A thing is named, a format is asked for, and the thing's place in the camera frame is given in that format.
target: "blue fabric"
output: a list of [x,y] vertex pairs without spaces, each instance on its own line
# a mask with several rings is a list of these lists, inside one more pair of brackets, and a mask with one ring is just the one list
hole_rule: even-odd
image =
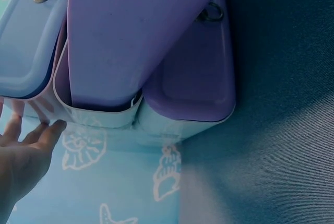
[[[5,108],[0,133],[9,117]],[[37,124],[23,121],[21,139]],[[149,148],[126,140],[109,145],[113,140],[103,131],[87,135],[83,128],[63,135],[48,174],[16,204],[9,223],[177,223],[179,147]]]
[[334,0],[228,3],[237,106],[183,143],[180,223],[334,223]]

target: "purple lid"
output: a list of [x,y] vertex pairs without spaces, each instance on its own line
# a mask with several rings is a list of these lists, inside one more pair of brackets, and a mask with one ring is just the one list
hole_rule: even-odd
[[223,22],[195,22],[143,88],[151,108],[170,119],[216,122],[235,105],[233,57],[225,0]]
[[131,100],[209,0],[68,0],[75,107]]

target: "light blue container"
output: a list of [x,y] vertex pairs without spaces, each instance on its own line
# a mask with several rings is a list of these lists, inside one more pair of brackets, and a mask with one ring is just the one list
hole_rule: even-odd
[[50,80],[67,0],[10,0],[0,19],[0,96],[27,99]]

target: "dark blue fabric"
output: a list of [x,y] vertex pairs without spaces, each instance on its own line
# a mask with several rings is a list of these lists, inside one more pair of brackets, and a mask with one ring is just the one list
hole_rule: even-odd
[[237,107],[183,145],[180,223],[334,223],[334,0],[228,3]]

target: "white line art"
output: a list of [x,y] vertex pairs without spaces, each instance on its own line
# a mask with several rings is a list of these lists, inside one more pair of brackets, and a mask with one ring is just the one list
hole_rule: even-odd
[[100,224],[138,224],[138,218],[115,221],[111,219],[111,214],[107,204],[100,206]]
[[[175,145],[162,148],[159,166],[153,175],[153,196],[156,202],[180,189],[181,154]],[[162,183],[172,179],[169,186],[162,188]]]
[[65,147],[63,156],[63,170],[81,170],[97,163],[106,151],[107,133],[101,123],[95,118],[84,119],[94,127],[76,126],[75,132],[63,135],[62,143]]

